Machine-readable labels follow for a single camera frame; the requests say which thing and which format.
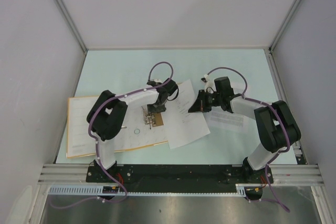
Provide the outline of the yellow lever arch folder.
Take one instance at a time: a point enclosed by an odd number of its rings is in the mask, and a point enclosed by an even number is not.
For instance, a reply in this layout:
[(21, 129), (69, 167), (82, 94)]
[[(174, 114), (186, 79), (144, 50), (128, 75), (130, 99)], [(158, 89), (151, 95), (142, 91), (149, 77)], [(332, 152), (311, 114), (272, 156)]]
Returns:
[(169, 97), (178, 97), (178, 85), (171, 79), (163, 83), (149, 80), (147, 85), (123, 95), (105, 90), (98, 97), (69, 98), (67, 158), (93, 155), (95, 148), (89, 133), (96, 133), (103, 142), (115, 138), (130, 109), (145, 107), (148, 113), (163, 113)]

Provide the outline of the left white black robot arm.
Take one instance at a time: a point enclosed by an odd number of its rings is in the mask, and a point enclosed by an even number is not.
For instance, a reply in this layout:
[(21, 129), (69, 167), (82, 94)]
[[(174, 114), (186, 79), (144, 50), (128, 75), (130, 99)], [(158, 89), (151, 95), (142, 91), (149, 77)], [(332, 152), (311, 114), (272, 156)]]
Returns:
[(98, 176), (105, 182), (115, 178), (117, 161), (114, 157), (114, 138), (124, 126), (130, 109), (144, 108), (152, 115), (166, 111), (165, 104), (173, 94), (178, 95), (178, 85), (168, 78), (164, 82), (149, 80), (142, 89), (116, 95), (103, 91), (87, 115), (88, 134), (95, 139)]

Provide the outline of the metal lever arch mechanism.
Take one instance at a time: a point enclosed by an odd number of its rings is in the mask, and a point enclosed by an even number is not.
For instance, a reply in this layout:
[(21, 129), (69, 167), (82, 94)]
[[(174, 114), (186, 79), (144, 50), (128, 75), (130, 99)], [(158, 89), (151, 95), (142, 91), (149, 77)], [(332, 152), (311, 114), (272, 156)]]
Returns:
[(144, 124), (149, 126), (149, 129), (155, 127), (155, 116), (146, 108), (142, 108)]

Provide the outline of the white printed paper sheets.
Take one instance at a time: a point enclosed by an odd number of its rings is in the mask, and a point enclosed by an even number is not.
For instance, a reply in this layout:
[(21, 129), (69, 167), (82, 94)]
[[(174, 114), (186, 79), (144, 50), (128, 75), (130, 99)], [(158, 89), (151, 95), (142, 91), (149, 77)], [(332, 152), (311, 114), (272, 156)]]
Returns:
[(179, 94), (166, 104), (162, 113), (166, 137), (171, 149), (179, 148), (210, 134), (202, 113), (189, 113), (196, 97), (191, 80), (178, 85)]

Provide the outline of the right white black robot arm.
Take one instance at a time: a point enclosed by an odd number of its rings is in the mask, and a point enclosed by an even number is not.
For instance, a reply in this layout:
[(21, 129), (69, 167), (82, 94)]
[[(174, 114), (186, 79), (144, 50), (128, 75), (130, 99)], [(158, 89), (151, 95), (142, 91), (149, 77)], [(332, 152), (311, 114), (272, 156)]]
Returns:
[(301, 139), (301, 131), (285, 101), (269, 104), (236, 93), (228, 77), (212, 81), (206, 75), (202, 81), (205, 88), (198, 91), (189, 113), (207, 113), (213, 107), (220, 107), (225, 112), (243, 115), (256, 122), (260, 143), (243, 160), (241, 176), (245, 181), (254, 183), (261, 177), (261, 172), (266, 171), (267, 165)]

